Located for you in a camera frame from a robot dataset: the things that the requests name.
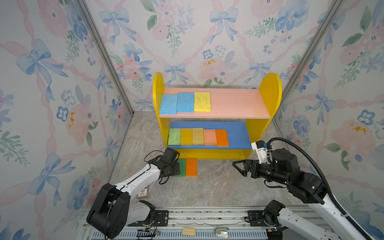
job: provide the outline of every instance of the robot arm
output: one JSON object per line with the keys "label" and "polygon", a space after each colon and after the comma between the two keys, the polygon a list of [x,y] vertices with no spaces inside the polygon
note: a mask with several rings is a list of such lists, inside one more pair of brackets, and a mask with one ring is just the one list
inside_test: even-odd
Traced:
{"label": "robot arm", "polygon": [[145,201],[130,206],[131,197],[158,179],[179,175],[179,155],[167,148],[163,155],[148,161],[143,169],[127,180],[114,186],[109,183],[102,186],[88,213],[87,223],[112,239],[127,223],[153,220],[150,213],[154,212],[154,206]]}
{"label": "robot arm", "polygon": [[[283,204],[273,200],[264,209],[264,220],[271,226],[285,226],[300,233],[308,239],[373,239],[351,216],[342,214],[328,195],[323,181],[316,175],[303,172],[298,166],[297,157],[286,149],[271,152],[271,164],[265,163],[269,153],[264,141],[256,142],[258,160],[241,160],[232,165],[244,176],[251,173],[251,178],[264,178],[267,182],[278,182],[287,186],[288,191],[303,203],[314,209],[337,233],[326,232],[324,229],[295,215]],[[243,163],[243,169],[236,164]]]}

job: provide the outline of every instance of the metal latch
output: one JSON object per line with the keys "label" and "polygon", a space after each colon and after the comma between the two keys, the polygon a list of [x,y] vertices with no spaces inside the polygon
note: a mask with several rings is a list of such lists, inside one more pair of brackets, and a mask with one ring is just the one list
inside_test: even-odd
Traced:
{"label": "metal latch", "polygon": [[219,237],[229,238],[228,230],[229,228],[227,227],[218,227],[215,229],[215,234]]}

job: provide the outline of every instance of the green sponge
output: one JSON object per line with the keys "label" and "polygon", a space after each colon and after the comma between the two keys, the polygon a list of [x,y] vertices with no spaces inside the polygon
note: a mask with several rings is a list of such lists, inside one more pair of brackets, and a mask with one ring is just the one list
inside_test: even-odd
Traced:
{"label": "green sponge", "polygon": [[168,135],[168,145],[180,145],[181,128],[170,128]]}
{"label": "green sponge", "polygon": [[177,162],[180,165],[180,174],[173,177],[185,177],[185,159],[179,159]]}

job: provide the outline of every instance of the marble floor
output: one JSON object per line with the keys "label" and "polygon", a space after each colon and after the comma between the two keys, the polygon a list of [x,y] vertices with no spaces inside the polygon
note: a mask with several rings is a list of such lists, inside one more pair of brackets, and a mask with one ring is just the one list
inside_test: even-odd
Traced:
{"label": "marble floor", "polygon": [[[270,124],[262,140],[268,141],[275,136],[278,136],[276,129]],[[274,149],[282,147],[278,141],[273,144]],[[109,182],[122,182],[142,169],[145,165],[143,158],[153,150],[164,151],[156,115],[136,112],[128,127]],[[150,154],[147,160],[155,156],[156,152]],[[257,159],[256,154],[253,153],[250,159]],[[273,199],[285,205],[302,204],[286,189],[270,189],[264,185],[264,179],[243,177],[232,166],[232,161],[199,159],[197,177],[170,177],[164,185],[159,185],[156,181],[149,186],[149,197],[144,200],[156,207],[263,206]]]}

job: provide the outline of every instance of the pink shelf board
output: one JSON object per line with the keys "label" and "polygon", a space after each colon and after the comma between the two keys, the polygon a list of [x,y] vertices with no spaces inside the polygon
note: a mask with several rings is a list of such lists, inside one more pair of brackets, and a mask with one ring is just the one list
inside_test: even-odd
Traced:
{"label": "pink shelf board", "polygon": [[210,92],[211,111],[160,114],[161,118],[253,118],[269,119],[258,89],[165,88],[164,94]]}

